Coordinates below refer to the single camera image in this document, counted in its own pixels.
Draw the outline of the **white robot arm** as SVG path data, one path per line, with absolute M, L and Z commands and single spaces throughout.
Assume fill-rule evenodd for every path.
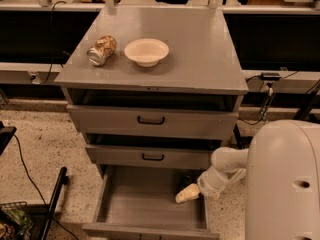
M 220 147 L 211 166 L 181 190 L 178 203 L 217 197 L 246 180 L 245 240 L 320 240 L 320 125 L 277 120 L 249 147 Z

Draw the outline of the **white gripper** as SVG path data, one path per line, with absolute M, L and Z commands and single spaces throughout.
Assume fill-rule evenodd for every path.
M 181 190 L 175 197 L 177 203 L 195 200 L 199 194 L 206 197 L 218 198 L 227 185 L 233 184 L 246 176 L 245 169 L 232 169 L 230 172 L 218 171 L 211 166 L 192 183 Z

